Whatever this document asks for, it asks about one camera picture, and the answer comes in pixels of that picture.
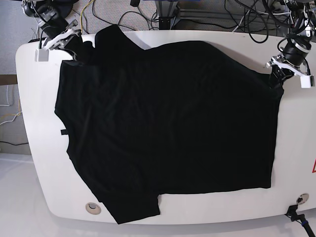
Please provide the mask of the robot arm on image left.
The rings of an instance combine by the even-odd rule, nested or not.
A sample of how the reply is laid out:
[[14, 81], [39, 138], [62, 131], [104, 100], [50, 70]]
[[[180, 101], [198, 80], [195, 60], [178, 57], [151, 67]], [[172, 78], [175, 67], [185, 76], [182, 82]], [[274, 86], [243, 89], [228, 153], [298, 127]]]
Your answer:
[[81, 63], [87, 63], [91, 56], [92, 46], [86, 46], [82, 39], [82, 30], [75, 29], [77, 20], [67, 22], [66, 17], [73, 9], [76, 0], [23, 0], [22, 9], [25, 15], [35, 18], [46, 39], [39, 38], [35, 50], [36, 62], [47, 62], [49, 52], [62, 50]]

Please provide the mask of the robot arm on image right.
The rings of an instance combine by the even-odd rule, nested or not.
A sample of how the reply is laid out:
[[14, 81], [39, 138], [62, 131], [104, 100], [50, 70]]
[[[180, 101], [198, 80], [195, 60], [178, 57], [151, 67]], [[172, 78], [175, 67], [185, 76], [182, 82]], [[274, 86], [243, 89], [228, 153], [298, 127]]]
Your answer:
[[288, 29], [288, 34], [277, 44], [279, 55], [273, 56], [267, 62], [267, 67], [272, 69], [269, 86], [273, 89], [281, 88], [286, 80], [294, 76], [300, 78], [301, 88], [315, 86], [315, 77], [306, 59], [312, 49], [311, 40], [316, 33], [314, 11], [310, 7], [310, 2], [285, 0], [284, 5], [290, 11], [288, 24], [280, 22], [274, 16], [265, 0], [262, 3], [274, 22]]

